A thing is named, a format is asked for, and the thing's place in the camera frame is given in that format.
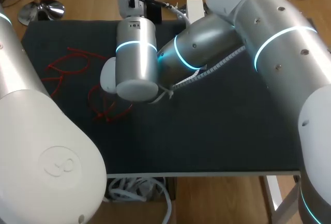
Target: wooden floor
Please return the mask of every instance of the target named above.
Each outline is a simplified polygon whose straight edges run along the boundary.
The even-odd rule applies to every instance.
[[[31,0],[22,0],[6,8],[7,16],[20,38],[25,27],[17,21],[17,12]],[[65,20],[119,20],[117,0],[58,0],[66,7]],[[164,0],[182,5],[186,0]],[[322,39],[331,47],[330,0],[290,0],[305,16],[313,19]],[[164,11],[164,19],[174,18]],[[292,189],[291,176],[278,177],[283,197]],[[103,203],[90,221],[91,224],[161,223],[165,214],[164,202]],[[177,198],[173,201],[171,223],[179,224],[260,224],[268,215],[259,178],[252,177],[181,177],[177,180]],[[289,223],[299,224],[298,215]]]

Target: cable bundle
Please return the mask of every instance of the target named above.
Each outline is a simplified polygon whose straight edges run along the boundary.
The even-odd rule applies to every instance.
[[[146,202],[150,200],[156,193],[158,195],[164,193],[167,201],[168,210],[165,214],[162,224],[167,224],[172,211],[171,199],[166,188],[166,179],[163,178],[163,183],[155,178],[116,178],[108,186],[108,194],[110,199],[104,197],[104,202],[132,202],[141,201]]]

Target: table leg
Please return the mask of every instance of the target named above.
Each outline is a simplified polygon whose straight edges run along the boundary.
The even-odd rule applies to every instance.
[[[264,177],[268,205],[271,212],[271,224],[285,224],[298,211],[299,183],[282,200],[276,176]]]

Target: screw hole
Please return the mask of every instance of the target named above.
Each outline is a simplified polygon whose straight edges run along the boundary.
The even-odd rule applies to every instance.
[[[305,120],[304,122],[302,122],[302,126],[305,127],[309,124],[309,120]]]
[[[275,66],[275,69],[276,69],[276,71],[280,71],[280,69],[281,69],[281,65],[276,65],[276,66]]]
[[[80,215],[78,218],[78,223],[82,224],[84,222],[84,219],[85,219],[84,215]]]
[[[309,51],[307,49],[301,50],[301,55],[308,55]]]

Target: white cable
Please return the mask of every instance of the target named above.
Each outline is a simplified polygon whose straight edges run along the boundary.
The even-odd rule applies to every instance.
[[[155,103],[157,103],[159,100],[161,100],[161,99],[163,98],[163,96],[164,96],[166,93],[168,93],[168,95],[169,95],[169,99],[172,98],[172,96],[173,96],[173,94],[174,94],[174,91],[173,91],[173,90],[171,90],[171,89],[167,89],[167,88],[163,87],[162,85],[159,85],[159,88],[162,89],[162,90],[164,90],[164,91],[162,92],[161,95],[158,96],[158,98],[156,98],[154,101],[150,102],[149,104],[155,104]]]
[[[111,199],[103,198],[104,202],[128,202],[128,201],[142,201],[146,202],[153,196],[153,193],[164,193],[167,201],[167,213],[164,216],[162,224],[167,224],[172,211],[172,204],[169,193],[166,188],[166,179],[163,178],[163,183],[157,181],[154,178],[115,178],[111,181],[108,187],[109,196]]]
[[[180,16],[181,18],[183,18],[183,20],[186,23],[186,26],[191,25],[190,20],[187,18],[187,16],[185,14],[183,14],[182,12],[180,12],[176,7],[174,7],[171,4],[169,4],[169,3],[165,3],[165,4],[167,5],[166,9],[170,10],[174,14],[176,14],[176,15]]]
[[[169,195],[169,193],[167,191],[167,188],[165,187],[164,184],[160,183],[159,181],[157,181],[154,178],[149,178],[149,181],[151,181],[152,183],[158,185],[164,192],[164,196],[165,196],[166,201],[167,201],[168,209],[167,209],[167,213],[165,214],[165,217],[163,219],[162,224],[167,224],[169,219],[170,219],[171,211],[172,211],[172,204],[171,204],[170,195]]]
[[[197,80],[200,80],[202,78],[204,78],[205,76],[213,73],[214,71],[218,70],[220,67],[222,67],[225,63],[227,63],[228,61],[230,61],[231,59],[233,59],[236,55],[238,55],[239,53],[245,51],[245,47],[240,47],[238,50],[234,51],[233,53],[231,53],[229,56],[227,56],[226,58],[224,58],[223,60],[221,60],[220,62],[218,62],[215,66],[213,66],[212,68],[210,68],[209,70],[205,71],[204,73],[201,73],[200,75],[193,77],[191,79],[185,80],[183,83],[177,83],[173,86],[172,90],[176,90],[179,89],[185,85],[188,85],[190,83],[196,82]]]

